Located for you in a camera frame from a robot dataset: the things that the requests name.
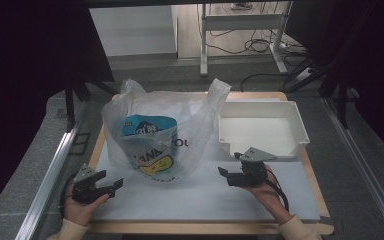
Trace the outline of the person's right hand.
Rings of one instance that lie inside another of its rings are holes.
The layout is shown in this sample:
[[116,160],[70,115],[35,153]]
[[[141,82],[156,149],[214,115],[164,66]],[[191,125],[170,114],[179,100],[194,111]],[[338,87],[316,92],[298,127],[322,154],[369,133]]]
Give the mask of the person's right hand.
[[255,199],[272,215],[278,225],[286,224],[293,216],[285,209],[279,194],[269,185],[263,183],[256,187],[245,187]]

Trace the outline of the white plastic bin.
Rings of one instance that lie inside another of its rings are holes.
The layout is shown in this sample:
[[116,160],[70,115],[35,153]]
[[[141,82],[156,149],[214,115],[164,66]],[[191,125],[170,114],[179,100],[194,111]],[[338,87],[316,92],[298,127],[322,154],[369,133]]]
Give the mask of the white plastic bin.
[[254,147],[282,159],[310,143],[293,101],[227,101],[219,114],[219,141],[230,154]]

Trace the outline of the aluminium rail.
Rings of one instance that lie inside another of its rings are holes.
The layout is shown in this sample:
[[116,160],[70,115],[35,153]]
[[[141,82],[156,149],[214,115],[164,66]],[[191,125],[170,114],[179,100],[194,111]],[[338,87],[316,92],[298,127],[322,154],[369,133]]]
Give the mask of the aluminium rail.
[[326,98],[322,98],[321,102],[325,106],[335,129],[337,130],[341,140],[349,152],[357,170],[359,171],[370,194],[377,204],[382,216],[384,217],[384,190],[382,186],[377,180],[373,170],[367,163],[366,158],[363,156],[350,131],[346,129],[338,119],[337,110],[334,106],[334,103],[330,99]]
[[73,128],[70,132],[63,135],[15,240],[31,240],[33,237],[76,133],[77,129]]

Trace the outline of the white metal desk frame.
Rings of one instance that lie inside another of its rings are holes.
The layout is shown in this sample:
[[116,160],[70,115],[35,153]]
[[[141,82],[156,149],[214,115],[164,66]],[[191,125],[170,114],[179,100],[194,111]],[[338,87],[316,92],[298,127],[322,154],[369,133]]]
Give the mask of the white metal desk frame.
[[292,1],[287,1],[281,13],[272,14],[239,14],[239,15],[208,15],[207,5],[201,4],[200,30],[200,75],[208,75],[207,33],[209,31],[229,30],[275,30],[276,38],[269,44],[269,50],[281,75],[287,68],[280,56],[279,46],[288,21]]

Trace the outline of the white table mat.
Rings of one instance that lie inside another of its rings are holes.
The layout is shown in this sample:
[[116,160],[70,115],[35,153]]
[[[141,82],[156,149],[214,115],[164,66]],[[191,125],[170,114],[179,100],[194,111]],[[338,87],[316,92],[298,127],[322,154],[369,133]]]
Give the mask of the white table mat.
[[[280,101],[238,97],[227,101]],[[293,158],[266,162],[289,201],[290,212],[305,222],[320,219],[313,191],[305,174],[300,152]],[[97,210],[96,220],[123,222],[251,222],[270,221],[271,215],[247,191],[231,187],[219,174],[222,167],[238,172],[241,163],[224,150],[219,141],[219,121],[208,140],[197,169],[189,176],[171,183],[154,182],[131,168],[114,166],[109,161],[108,148],[103,147],[97,161],[98,170],[105,169],[107,178],[101,185],[118,178],[124,186],[116,196]]]

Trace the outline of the blue snack pouch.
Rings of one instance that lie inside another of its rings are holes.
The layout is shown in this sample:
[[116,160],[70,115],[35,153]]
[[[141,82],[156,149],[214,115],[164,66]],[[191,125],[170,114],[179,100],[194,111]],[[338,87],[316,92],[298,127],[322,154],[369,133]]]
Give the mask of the blue snack pouch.
[[178,136],[177,121],[167,116],[131,115],[121,128],[125,150],[136,160],[148,162],[170,153]]

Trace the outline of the person's left hand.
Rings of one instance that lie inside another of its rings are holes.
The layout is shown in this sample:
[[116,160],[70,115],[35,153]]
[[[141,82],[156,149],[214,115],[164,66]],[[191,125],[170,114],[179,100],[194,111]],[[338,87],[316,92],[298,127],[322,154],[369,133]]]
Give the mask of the person's left hand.
[[93,203],[85,205],[72,198],[72,190],[73,185],[70,185],[66,190],[64,218],[77,225],[87,227],[94,211],[109,199],[109,195],[104,194]]

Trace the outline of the clear plastic shopping bag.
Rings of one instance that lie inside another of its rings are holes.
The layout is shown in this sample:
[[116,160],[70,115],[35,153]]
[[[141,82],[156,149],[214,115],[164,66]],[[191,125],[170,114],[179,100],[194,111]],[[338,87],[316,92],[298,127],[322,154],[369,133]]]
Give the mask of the clear plastic shopping bag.
[[[206,93],[153,91],[147,92],[134,80],[122,85],[122,93],[102,109],[109,161],[121,168],[131,168],[156,182],[168,183],[195,171],[218,114],[230,92],[230,85],[213,80]],[[158,159],[143,162],[126,150],[121,133],[125,119],[131,115],[167,116],[177,121],[178,136],[171,152]]]

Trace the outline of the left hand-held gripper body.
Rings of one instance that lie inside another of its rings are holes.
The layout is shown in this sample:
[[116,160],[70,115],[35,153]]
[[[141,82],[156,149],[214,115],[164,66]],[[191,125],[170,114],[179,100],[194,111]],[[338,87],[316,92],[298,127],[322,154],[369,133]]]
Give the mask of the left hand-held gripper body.
[[92,176],[97,171],[90,166],[83,164],[80,170],[74,177],[72,198],[81,204],[91,204],[100,196],[104,195],[106,187],[97,188],[96,182],[93,181]]

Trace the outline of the black metal stand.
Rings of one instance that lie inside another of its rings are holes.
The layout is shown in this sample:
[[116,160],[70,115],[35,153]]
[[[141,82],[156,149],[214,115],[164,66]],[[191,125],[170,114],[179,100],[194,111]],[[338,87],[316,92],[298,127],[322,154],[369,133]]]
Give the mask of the black metal stand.
[[64,90],[66,101],[66,113],[68,118],[66,132],[70,132],[71,130],[73,130],[76,123],[73,95],[76,95],[81,102],[88,102],[91,98],[91,93],[88,87],[86,86],[87,83],[98,87],[99,89],[109,93],[111,96],[118,94],[117,90],[97,80],[67,80]]
[[346,104],[348,102],[347,84],[343,78],[343,71],[340,69],[339,63],[334,60],[324,67],[315,70],[308,77],[300,82],[287,87],[283,85],[280,90],[284,93],[295,92],[310,83],[325,77],[322,84],[318,89],[318,93],[322,98],[330,97],[335,89],[338,89],[337,97],[337,118],[342,126],[347,129],[348,124],[346,121]]

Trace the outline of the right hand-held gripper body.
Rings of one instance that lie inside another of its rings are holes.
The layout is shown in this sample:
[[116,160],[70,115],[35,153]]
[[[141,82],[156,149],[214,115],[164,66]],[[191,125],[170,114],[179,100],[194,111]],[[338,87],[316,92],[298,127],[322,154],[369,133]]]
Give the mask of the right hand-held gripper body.
[[241,173],[229,173],[227,183],[229,186],[236,187],[254,187],[263,183],[267,177],[267,170],[264,162],[275,160],[276,156],[250,147],[245,153],[242,153]]

